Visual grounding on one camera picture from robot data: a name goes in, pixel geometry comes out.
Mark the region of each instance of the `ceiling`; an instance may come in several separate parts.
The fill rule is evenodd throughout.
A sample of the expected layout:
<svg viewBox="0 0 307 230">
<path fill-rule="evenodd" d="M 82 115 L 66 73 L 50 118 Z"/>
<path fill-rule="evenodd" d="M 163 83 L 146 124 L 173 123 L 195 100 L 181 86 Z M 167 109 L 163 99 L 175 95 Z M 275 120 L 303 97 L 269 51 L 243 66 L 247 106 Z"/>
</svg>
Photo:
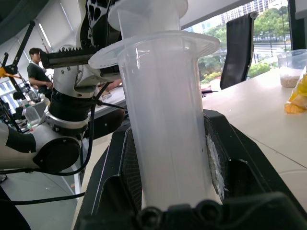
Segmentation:
<svg viewBox="0 0 307 230">
<path fill-rule="evenodd" d="M 0 0 L 0 45 L 36 18 L 49 0 Z"/>
</svg>

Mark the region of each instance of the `black t-shirt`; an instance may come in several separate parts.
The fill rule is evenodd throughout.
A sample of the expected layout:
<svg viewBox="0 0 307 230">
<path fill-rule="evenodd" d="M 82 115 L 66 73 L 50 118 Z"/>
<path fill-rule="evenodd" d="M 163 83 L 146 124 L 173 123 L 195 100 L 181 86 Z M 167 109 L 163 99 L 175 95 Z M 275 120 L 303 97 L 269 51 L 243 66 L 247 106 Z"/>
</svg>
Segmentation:
<svg viewBox="0 0 307 230">
<path fill-rule="evenodd" d="M 33 63 L 29 64 L 27 71 L 28 71 L 29 78 L 34 78 L 35 80 L 38 80 L 38 81 L 51 82 L 49 78 L 46 76 L 46 74 L 44 73 L 44 71 L 42 70 L 42 68 L 40 68 L 39 66 L 36 66 Z M 46 85 L 39 86 L 38 89 L 43 94 L 52 92 L 51 89 L 48 89 Z"/>
</svg>

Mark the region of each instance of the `plastic cup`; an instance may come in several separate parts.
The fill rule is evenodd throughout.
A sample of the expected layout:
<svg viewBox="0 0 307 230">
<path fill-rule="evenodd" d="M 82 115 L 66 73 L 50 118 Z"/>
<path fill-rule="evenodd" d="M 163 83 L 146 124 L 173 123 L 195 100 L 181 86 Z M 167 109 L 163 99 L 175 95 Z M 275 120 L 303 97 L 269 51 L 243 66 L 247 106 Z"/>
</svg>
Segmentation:
<svg viewBox="0 0 307 230">
<path fill-rule="evenodd" d="M 280 82 L 283 87 L 295 87 L 307 66 L 307 50 L 298 49 L 277 56 Z"/>
<path fill-rule="evenodd" d="M 100 50 L 89 61 L 98 69 L 118 63 L 144 200 L 147 206 L 161 210 L 178 204 L 195 207 L 204 199 L 216 198 L 197 61 L 214 53 L 219 41 L 180 31 L 179 17 L 186 12 L 187 3 L 117 2 L 110 10 L 109 22 L 120 27 L 124 39 Z"/>
<path fill-rule="evenodd" d="M 212 198 L 196 54 L 192 41 L 171 37 L 118 57 L 145 202 L 162 210 Z"/>
</svg>

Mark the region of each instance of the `road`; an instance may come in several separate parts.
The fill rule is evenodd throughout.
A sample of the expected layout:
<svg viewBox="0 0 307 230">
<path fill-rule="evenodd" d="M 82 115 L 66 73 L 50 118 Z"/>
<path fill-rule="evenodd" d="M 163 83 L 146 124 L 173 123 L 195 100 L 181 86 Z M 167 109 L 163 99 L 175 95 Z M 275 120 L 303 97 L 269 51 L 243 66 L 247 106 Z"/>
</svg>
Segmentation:
<svg viewBox="0 0 307 230">
<path fill-rule="evenodd" d="M 291 43 L 286 43 L 287 49 L 291 49 Z M 272 47 L 270 43 L 254 43 L 254 52 L 255 55 L 259 55 L 259 57 L 271 57 L 277 56 L 284 52 L 284 43 L 272 43 Z"/>
</svg>

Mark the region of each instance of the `white table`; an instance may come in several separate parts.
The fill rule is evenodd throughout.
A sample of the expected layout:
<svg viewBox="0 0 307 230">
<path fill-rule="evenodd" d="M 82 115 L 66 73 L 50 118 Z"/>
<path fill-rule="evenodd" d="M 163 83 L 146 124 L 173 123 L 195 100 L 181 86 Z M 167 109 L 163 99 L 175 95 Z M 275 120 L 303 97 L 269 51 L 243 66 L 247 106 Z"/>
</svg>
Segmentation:
<svg viewBox="0 0 307 230">
<path fill-rule="evenodd" d="M 272 70 L 203 98 L 203 108 L 216 110 L 257 143 L 307 211 L 307 113 L 283 110 L 292 88 L 280 85 Z"/>
<path fill-rule="evenodd" d="M 108 134 L 104 137 L 98 138 L 98 139 L 93 141 L 93 149 L 92 149 L 91 158 L 90 158 L 90 160 L 89 160 L 89 162 L 86 166 L 84 177 L 83 177 L 83 182 L 82 182 L 82 186 L 81 186 L 81 192 L 82 193 L 86 191 L 86 188 L 87 188 L 88 183 L 90 181 L 90 177 L 91 177 L 92 171 L 94 169 L 94 166 L 96 165 L 98 160 L 101 158 L 102 154 L 105 152 L 105 150 L 109 146 L 111 138 L 112 138 L 112 133 Z M 75 225 L 75 222 L 76 222 L 76 219 L 78 217 L 82 201 L 83 201 L 83 197 L 80 197 L 78 199 L 78 203 L 77 203 L 76 211 L 75 211 L 75 214 L 74 214 L 71 229 L 73 229 L 73 227 Z"/>
<path fill-rule="evenodd" d="M 126 101 L 125 101 L 125 94 L 124 94 L 124 90 L 123 87 L 117 87 L 113 90 L 110 91 L 111 93 L 111 97 L 106 99 L 105 103 L 109 103 L 109 104 L 114 104 L 117 106 L 125 106 L 126 105 Z M 110 106 L 96 106 L 95 109 L 95 119 L 98 117 L 101 117 L 103 115 L 106 115 L 114 110 L 116 110 L 117 108 L 114 107 L 110 107 Z"/>
</svg>

